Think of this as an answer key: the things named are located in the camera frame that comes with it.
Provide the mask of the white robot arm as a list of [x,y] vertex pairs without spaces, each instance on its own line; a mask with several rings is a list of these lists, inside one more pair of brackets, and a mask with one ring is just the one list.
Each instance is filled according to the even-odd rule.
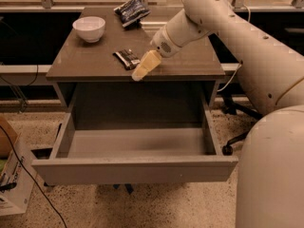
[[132,74],[141,80],[209,32],[240,62],[238,81],[261,119],[237,175],[236,228],[304,228],[304,57],[240,18],[227,0],[183,0]]

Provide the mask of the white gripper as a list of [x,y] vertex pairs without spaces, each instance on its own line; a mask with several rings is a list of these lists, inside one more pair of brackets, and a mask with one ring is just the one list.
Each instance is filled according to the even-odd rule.
[[166,26],[161,27],[154,34],[151,45],[156,50],[147,51],[132,73],[132,79],[136,82],[143,79],[150,71],[159,66],[162,62],[162,57],[172,57],[181,50],[181,48],[170,39]]

